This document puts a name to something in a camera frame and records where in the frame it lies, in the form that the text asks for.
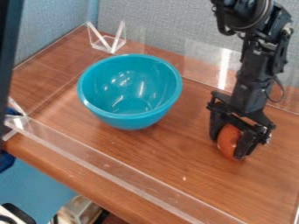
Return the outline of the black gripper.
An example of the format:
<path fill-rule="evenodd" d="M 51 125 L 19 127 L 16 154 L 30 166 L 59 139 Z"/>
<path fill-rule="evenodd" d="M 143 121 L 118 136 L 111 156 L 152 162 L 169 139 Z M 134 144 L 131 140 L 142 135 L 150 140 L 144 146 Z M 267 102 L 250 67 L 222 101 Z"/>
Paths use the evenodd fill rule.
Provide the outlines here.
<path fill-rule="evenodd" d="M 242 160 L 249 156 L 258 144 L 267 144 L 273 130 L 277 127 L 265 114 L 269 92 L 273 90 L 274 81 L 238 80 L 233 95 L 219 91 L 211 92 L 207 104 L 210 111 L 210 138 L 218 139 L 226 124 L 233 124 L 241 131 L 238 147 L 234 158 Z"/>

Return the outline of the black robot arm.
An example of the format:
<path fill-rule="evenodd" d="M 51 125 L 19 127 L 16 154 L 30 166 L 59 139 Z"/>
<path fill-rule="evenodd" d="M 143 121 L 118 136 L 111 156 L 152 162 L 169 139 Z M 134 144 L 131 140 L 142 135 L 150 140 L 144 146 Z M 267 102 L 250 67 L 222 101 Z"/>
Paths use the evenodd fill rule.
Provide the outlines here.
<path fill-rule="evenodd" d="M 277 125 L 265 114 L 287 64 L 293 18 L 277 0 L 211 0 L 219 32 L 243 39 L 233 94 L 211 93 L 210 138 L 225 157 L 241 160 L 267 144 Z"/>

